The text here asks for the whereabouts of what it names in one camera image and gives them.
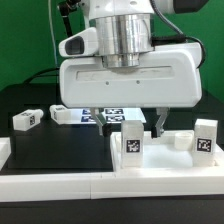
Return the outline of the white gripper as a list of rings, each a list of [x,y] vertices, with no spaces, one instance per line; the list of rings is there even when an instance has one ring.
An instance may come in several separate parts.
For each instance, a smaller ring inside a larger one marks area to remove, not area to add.
[[[103,137],[111,135],[112,125],[100,108],[157,108],[151,137],[158,138],[167,107],[193,107],[201,99],[200,62],[197,43],[157,46],[140,56],[137,67],[106,69],[99,57],[67,59],[60,67],[61,99],[69,108],[91,108]]]

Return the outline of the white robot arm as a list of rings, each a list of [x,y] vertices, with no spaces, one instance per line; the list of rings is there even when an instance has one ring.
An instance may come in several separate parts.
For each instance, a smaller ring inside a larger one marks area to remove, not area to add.
[[[199,0],[76,0],[86,28],[63,40],[59,52],[60,93],[69,108],[88,108],[100,133],[101,110],[154,108],[163,133],[171,108],[193,107],[201,99],[200,40],[185,35],[164,15],[199,10]]]

